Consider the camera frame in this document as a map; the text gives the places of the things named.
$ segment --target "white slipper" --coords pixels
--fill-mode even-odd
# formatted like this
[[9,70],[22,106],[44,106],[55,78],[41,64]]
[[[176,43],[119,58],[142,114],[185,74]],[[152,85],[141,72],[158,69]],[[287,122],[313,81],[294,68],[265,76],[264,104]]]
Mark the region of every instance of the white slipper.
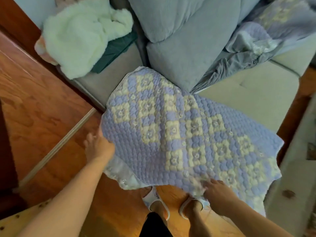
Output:
[[170,217],[170,211],[168,209],[168,207],[166,206],[166,204],[162,201],[162,199],[160,198],[160,196],[158,195],[158,192],[156,190],[156,188],[154,186],[152,186],[151,191],[148,193],[148,195],[146,195],[143,199],[143,202],[145,203],[145,205],[147,206],[148,210],[150,210],[150,206],[152,203],[154,203],[155,201],[160,201],[162,203],[162,205],[165,207],[167,213],[168,213],[168,218]]
[[200,202],[202,204],[202,209],[204,209],[204,207],[208,206],[208,202],[206,200],[196,199],[196,198],[189,196],[188,199],[182,204],[182,206],[179,209],[179,214],[186,220],[188,220],[188,218],[185,217],[185,215],[183,214],[183,211],[184,211],[184,208],[188,205],[188,203],[190,203],[192,200],[197,200],[198,202]]

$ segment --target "fluffy white blanket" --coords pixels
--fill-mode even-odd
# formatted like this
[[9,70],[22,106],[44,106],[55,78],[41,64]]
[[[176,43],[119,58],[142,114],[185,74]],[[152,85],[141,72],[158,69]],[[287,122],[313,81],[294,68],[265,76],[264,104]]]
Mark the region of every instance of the fluffy white blanket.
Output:
[[113,9],[109,0],[82,0],[50,16],[42,35],[49,55],[74,79],[86,75],[108,42],[127,35],[132,26],[131,13]]

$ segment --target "black shorts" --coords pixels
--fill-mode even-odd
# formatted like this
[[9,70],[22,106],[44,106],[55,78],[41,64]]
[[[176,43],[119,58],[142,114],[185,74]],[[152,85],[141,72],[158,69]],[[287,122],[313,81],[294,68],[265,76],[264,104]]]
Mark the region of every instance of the black shorts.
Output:
[[168,230],[161,217],[155,212],[150,212],[147,215],[147,219],[139,235],[139,237],[149,236],[172,237],[172,234]]

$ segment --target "gray sofa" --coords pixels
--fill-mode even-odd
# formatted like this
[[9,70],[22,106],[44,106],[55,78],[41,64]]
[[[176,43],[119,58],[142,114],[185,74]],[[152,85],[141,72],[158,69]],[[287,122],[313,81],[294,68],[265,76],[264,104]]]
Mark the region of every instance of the gray sofa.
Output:
[[[124,75],[141,65],[191,91],[258,1],[110,0],[114,8],[132,12],[139,38],[101,74],[90,73],[72,83],[103,109]],[[277,132],[315,51],[316,37],[311,36],[295,50],[240,71],[199,94]]]

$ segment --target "dark green fabric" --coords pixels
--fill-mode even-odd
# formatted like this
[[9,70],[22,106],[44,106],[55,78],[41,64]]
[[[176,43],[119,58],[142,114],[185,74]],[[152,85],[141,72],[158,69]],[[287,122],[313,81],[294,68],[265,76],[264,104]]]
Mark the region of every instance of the dark green fabric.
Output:
[[111,64],[120,54],[126,52],[132,43],[137,39],[136,32],[132,31],[126,36],[117,38],[108,43],[104,54],[98,60],[98,62],[93,66],[92,72],[100,73],[109,64]]

